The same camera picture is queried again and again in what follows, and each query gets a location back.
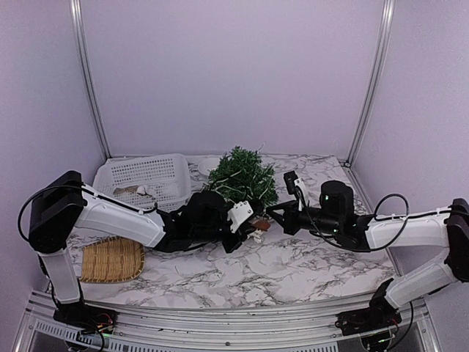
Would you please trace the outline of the woven bamboo tray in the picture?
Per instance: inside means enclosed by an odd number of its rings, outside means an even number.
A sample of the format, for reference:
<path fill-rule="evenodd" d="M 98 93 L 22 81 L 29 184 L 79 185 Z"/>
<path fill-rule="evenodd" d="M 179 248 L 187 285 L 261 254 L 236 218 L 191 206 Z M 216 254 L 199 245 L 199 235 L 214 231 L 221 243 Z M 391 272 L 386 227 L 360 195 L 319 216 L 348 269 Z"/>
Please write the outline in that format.
<path fill-rule="evenodd" d="M 111 237 L 85 246 L 82 250 L 80 281 L 113 284 L 136 279 L 144 269 L 142 244 L 122 237 Z"/>

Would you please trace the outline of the small green christmas tree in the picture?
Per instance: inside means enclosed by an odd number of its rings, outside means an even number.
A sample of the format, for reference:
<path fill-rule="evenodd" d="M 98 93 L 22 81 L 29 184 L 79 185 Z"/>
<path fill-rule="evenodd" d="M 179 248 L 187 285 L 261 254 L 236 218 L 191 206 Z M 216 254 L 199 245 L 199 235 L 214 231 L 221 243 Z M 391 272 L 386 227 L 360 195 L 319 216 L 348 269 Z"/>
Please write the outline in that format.
<path fill-rule="evenodd" d="M 256 216 L 266 217 L 266 208 L 278 202 L 274 164 L 265 163 L 259 151 L 241 146 L 223 154 L 202 189 L 231 204 L 248 201 Z"/>

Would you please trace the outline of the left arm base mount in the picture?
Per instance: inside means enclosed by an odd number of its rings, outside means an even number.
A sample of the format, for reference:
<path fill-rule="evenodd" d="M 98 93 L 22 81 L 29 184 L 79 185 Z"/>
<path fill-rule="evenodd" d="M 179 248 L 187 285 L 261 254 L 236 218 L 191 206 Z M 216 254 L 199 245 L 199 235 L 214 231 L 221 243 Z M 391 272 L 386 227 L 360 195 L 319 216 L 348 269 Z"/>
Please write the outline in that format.
<path fill-rule="evenodd" d="M 77 302 L 59 305 L 53 314 L 53 319 L 60 323 L 83 328 L 86 332 L 111 333 L 117 320 L 117 312 Z"/>

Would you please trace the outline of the white ceramic bowl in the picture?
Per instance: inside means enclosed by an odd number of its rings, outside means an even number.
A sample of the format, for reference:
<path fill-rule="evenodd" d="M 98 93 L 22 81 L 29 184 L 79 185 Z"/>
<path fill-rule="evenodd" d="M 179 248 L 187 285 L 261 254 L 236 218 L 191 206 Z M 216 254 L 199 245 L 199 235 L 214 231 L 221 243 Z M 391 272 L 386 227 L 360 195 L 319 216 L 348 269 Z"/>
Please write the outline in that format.
<path fill-rule="evenodd" d="M 211 171 L 216 170 L 220 163 L 220 158 L 205 158 L 198 164 L 199 173 L 205 176 L 209 176 Z"/>

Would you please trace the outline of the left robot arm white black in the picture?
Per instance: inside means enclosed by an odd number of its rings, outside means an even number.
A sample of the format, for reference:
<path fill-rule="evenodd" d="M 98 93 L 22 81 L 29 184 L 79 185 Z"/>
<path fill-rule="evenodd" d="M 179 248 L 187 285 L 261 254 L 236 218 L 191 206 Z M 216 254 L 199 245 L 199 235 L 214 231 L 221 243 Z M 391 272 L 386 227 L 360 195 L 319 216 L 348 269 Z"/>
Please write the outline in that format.
<path fill-rule="evenodd" d="M 52 284 L 58 310 L 77 326 L 92 321 L 92 309 L 75 275 L 67 239 L 75 228 L 127 238 L 158 252 L 189 252 L 219 243 L 226 253 L 247 239 L 249 221 L 262 210 L 257 201 L 227 202 L 219 193 L 200 191 L 170 212 L 157 205 L 143 209 L 106 196 L 70 170 L 22 205 L 17 225 L 30 211 L 28 232 L 19 234 L 37 253 Z"/>

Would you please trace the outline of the right aluminium frame post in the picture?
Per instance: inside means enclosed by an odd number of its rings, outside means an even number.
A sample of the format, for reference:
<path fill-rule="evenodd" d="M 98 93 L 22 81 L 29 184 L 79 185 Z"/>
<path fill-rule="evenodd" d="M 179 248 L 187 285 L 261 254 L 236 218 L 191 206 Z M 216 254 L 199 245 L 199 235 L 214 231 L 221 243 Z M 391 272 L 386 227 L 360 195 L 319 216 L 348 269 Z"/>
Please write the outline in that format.
<path fill-rule="evenodd" d="M 380 28 L 378 32 L 377 45 L 374 53 L 369 83 L 366 89 L 358 124 L 355 129 L 355 134 L 352 139 L 347 158 L 344 162 L 344 166 L 347 168 L 351 168 L 355 163 L 356 158 L 358 157 L 359 150 L 365 137 L 367 125 L 371 119 L 375 95 L 380 83 L 381 75 L 383 74 L 385 60 L 388 53 L 395 5 L 396 2 L 394 0 L 385 0 L 383 2 L 383 11 L 380 20 Z"/>

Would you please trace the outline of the front aluminium rail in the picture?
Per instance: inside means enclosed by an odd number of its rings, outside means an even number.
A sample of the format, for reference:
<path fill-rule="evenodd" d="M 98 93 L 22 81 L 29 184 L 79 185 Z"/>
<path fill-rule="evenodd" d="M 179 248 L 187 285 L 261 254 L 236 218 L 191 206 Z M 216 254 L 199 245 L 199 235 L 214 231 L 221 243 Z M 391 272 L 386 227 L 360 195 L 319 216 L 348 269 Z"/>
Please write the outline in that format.
<path fill-rule="evenodd" d="M 175 309 L 90 301 L 117 313 L 104 351 L 367 351 L 361 335 L 345 337 L 336 315 L 367 306 L 371 293 L 271 307 Z M 49 294 L 33 290 L 13 347 L 7 351 L 67 350 L 65 341 L 100 347 L 99 337 L 76 341 L 78 328 L 52 319 Z M 413 303 L 413 324 L 391 351 L 443 351 L 423 299 Z"/>

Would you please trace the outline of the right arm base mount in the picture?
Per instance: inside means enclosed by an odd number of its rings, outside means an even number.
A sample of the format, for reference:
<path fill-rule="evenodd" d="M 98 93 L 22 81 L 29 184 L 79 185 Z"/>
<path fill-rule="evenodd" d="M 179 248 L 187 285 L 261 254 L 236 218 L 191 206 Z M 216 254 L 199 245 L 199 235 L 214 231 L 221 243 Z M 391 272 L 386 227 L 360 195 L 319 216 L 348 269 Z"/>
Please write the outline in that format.
<path fill-rule="evenodd" d="M 392 281 L 388 279 L 378 287 L 368 307 L 340 312 L 336 316 L 335 327 L 341 330 L 343 336 L 384 329 L 402 322 L 398 309 L 385 299 L 386 289 Z"/>

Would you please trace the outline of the white plastic basket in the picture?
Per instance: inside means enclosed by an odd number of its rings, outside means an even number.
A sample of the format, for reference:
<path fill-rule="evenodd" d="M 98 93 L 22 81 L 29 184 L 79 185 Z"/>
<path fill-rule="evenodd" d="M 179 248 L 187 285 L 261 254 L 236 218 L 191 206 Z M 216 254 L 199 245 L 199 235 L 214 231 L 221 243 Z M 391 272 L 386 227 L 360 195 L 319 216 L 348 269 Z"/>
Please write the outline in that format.
<path fill-rule="evenodd" d="M 136 192 L 113 195 L 115 188 L 150 185 L 156 188 L 156 199 Z M 139 158 L 112 158 L 95 175 L 92 187 L 102 194 L 138 208 L 157 205 L 166 212 L 183 206 L 191 196 L 188 162 L 181 154 Z"/>

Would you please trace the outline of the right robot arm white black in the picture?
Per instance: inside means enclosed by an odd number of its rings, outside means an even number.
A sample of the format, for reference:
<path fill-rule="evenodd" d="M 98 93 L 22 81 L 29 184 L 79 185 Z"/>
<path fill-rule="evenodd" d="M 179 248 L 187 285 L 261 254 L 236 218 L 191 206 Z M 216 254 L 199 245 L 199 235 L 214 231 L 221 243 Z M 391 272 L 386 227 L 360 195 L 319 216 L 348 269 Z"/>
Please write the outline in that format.
<path fill-rule="evenodd" d="M 353 190 L 330 180 L 322 184 L 320 205 L 309 206 L 302 181 L 287 181 L 292 201 L 267 208 L 284 233 L 308 230 L 337 249 L 355 253 L 390 247 L 437 246 L 440 253 L 411 272 L 382 283 L 363 312 L 363 322 L 377 329 L 392 313 L 416 298 L 455 282 L 468 281 L 468 203 L 455 199 L 447 208 L 379 217 L 355 213 Z"/>

